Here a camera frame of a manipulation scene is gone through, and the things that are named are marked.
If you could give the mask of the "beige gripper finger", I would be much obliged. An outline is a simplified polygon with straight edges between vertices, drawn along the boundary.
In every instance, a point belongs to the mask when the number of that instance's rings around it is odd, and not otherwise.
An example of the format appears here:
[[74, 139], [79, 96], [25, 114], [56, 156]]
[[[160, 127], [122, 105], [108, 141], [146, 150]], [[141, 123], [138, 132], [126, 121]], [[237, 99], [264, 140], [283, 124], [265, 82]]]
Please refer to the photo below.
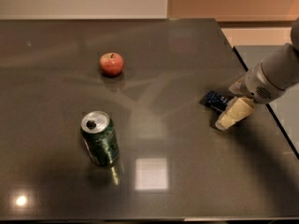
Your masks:
[[220, 114], [215, 123], [217, 129], [224, 131], [254, 111], [254, 102], [248, 97], [234, 97]]
[[245, 78], [242, 77], [229, 87], [229, 91], [235, 95], [246, 95], [248, 93]]

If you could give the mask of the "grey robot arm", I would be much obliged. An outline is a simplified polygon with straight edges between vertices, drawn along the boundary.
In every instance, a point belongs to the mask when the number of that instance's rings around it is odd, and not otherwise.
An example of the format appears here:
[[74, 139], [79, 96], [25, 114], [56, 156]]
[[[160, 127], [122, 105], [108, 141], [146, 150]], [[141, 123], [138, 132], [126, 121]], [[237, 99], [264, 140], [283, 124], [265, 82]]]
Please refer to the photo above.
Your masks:
[[269, 104], [299, 83], [299, 18], [292, 23], [291, 43], [251, 67], [229, 87], [235, 97], [215, 123], [217, 129], [228, 130], [248, 117], [256, 104]]

